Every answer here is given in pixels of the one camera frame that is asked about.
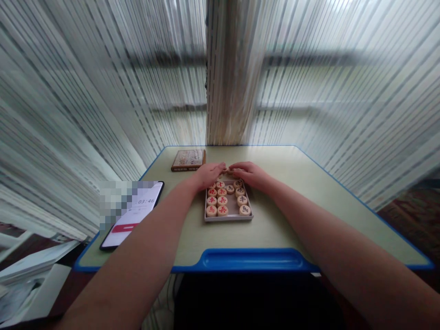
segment red button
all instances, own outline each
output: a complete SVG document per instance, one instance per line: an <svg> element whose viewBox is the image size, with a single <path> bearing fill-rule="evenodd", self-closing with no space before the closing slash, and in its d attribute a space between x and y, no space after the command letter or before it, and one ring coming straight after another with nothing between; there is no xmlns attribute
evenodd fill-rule
<svg viewBox="0 0 440 330"><path fill-rule="evenodd" d="M139 224L117 225L113 228L112 232L132 231L137 225Z"/></svg>

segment blue desk edge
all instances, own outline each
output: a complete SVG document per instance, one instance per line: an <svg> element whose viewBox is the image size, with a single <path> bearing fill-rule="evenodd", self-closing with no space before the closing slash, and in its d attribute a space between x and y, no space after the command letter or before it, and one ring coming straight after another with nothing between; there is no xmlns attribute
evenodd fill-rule
<svg viewBox="0 0 440 330"><path fill-rule="evenodd" d="M422 253L417 247L415 247L410 241L408 241L404 236L402 236L398 231L396 231L388 222L383 220L377 215L369 206L367 206L363 201L361 201L357 196L355 196L350 190L343 186L338 180L336 180L329 172L327 172L321 165L314 161L309 155L301 150L298 146L294 144L284 144L276 145L272 147L296 147L303 154L305 154L312 162L314 162L320 169L322 169L327 175L329 175L333 180L335 180L341 187L348 191L356 200L358 200L363 206L365 206L370 212L372 212L377 218L384 222L389 228L391 228L398 236L400 236L406 243L408 243L414 250L416 250L420 255L422 255L427 264L408 264L406 265L411 270L430 270L435 266L432 261ZM145 173L140 177L139 181L147 174L148 170L153 166L154 162L159 158L162 152L167 147L205 147L196 145L186 145L186 146L166 146L160 153L156 156L154 161L147 168ZM242 145L237 147L262 147L259 145ZM93 238L93 240L87 245L81 255L75 262L73 269L75 271L81 272L97 272L100 267L83 267L80 266L80 260L83 255L87 252L88 248L93 244L93 242L98 238L99 233ZM249 249L207 249L205 250L200 260L193 266L174 266L171 270L172 273L190 273L190 272L320 272L318 266L308 262L299 251L293 248L249 248Z"/></svg>

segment person's left hand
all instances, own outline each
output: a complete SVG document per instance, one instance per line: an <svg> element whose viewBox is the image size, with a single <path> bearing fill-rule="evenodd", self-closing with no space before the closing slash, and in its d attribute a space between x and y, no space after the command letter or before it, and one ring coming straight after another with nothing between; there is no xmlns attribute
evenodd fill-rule
<svg viewBox="0 0 440 330"><path fill-rule="evenodd" d="M226 169L225 163L203 164L190 178L197 191L204 190L212 185L223 170Z"/></svg>

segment hand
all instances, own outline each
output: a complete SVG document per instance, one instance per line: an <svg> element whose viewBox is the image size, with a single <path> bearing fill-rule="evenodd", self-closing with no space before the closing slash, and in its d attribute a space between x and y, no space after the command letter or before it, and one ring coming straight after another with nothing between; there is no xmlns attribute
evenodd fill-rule
<svg viewBox="0 0 440 330"><path fill-rule="evenodd" d="M253 162L235 163L229 168L234 171L233 175L243 179L248 185L258 190L264 190L265 185L273 180L269 174Z"/></svg>
<svg viewBox="0 0 440 330"><path fill-rule="evenodd" d="M201 191L212 185L225 169L225 163L203 164L189 180L197 191Z"/></svg>

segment white box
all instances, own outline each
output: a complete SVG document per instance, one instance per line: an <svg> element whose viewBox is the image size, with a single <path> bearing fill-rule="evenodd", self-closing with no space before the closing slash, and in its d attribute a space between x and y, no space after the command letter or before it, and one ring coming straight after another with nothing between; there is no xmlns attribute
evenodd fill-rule
<svg viewBox="0 0 440 330"><path fill-rule="evenodd" d="M54 264L50 270L29 277L27 280L37 278L44 280L41 286L35 289L38 291L29 295L18 312L11 319L0 324L0 328L48 316L70 271L70 267Z"/></svg>
<svg viewBox="0 0 440 330"><path fill-rule="evenodd" d="M236 180L222 180L226 186L228 185L232 185ZM227 194L225 197L228 199L228 215L227 216L216 216L216 217L207 217L206 216L206 208L208 207L207 205L207 199L208 199L208 190L206 189L206 193L205 193L205 208L203 210L204 212L204 218L206 222L214 222L214 221L240 221L240 220L252 220L253 219L253 211L252 211L252 206L251 206L251 200L249 199L248 196L248 192L246 190L245 185L243 184L243 188L244 188L244 192L245 192L245 196L247 197L247 204L249 205L249 207L251 208L251 214L250 215L240 215L240 213L238 212L238 204L237 204L237 197L235 196L235 193L229 195Z"/></svg>

